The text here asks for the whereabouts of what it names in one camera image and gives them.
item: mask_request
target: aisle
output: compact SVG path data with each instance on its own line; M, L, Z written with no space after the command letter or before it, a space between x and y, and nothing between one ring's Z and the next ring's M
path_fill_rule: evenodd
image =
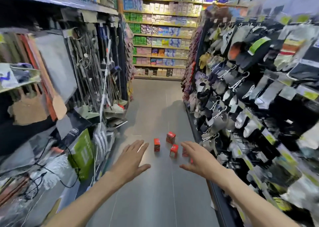
M215 211L204 178L179 168L188 157L169 157L165 142L168 131L176 142L194 140L180 82L135 79L134 101L126 114L128 123L121 129L111 161L137 139L150 143L141 164L152 167L115 193L95 213L89 227L218 227ZM154 153L154 138L161 142Z

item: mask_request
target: person's right hand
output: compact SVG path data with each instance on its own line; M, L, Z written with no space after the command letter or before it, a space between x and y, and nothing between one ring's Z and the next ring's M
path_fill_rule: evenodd
M193 159L194 164L182 164L180 168L212 180L223 189L228 186L230 170L223 167L209 151L191 141L182 142L181 146Z

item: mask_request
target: red box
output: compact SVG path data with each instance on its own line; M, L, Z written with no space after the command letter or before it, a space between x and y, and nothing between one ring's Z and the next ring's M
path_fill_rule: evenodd
M170 151L169 156L173 158L177 158L177 153L178 153L178 145L173 145Z
M188 153L187 151L185 150L185 148L183 147L183 154L182 154L183 157L188 157Z
M166 136L166 141L168 143L174 144L175 143L175 136L176 136L176 134L174 134L173 132L171 132L171 131L168 132L167 136Z
M159 151L160 149L160 141L159 138L154 139L154 151Z

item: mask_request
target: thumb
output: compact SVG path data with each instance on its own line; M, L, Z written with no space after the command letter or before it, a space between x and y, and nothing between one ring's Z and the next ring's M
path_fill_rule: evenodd
M189 164L189 165L182 164L182 165L180 165L180 168L182 168L182 169L184 169L184 170L186 170L186 171L190 171L190 172L192 172L192 173L195 173L195 166L194 166L194 165L191 165L191 164Z
M144 164L142 166L140 166L137 170L136 170L136 176L140 175L142 172L145 172L147 169L151 168L150 164Z

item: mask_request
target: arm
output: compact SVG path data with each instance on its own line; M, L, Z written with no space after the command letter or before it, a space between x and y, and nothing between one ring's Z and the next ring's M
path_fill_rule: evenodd
M233 170L223 167L204 147L190 141L181 143L194 164L181 165L187 171L213 181L242 208L254 227L298 227L299 225L251 190Z
M94 212L113 193L151 167L149 164L139 167L148 147L148 143L141 147L143 142L143 140L137 140L126 146L111 170L67 208L57 213L46 227L85 227Z

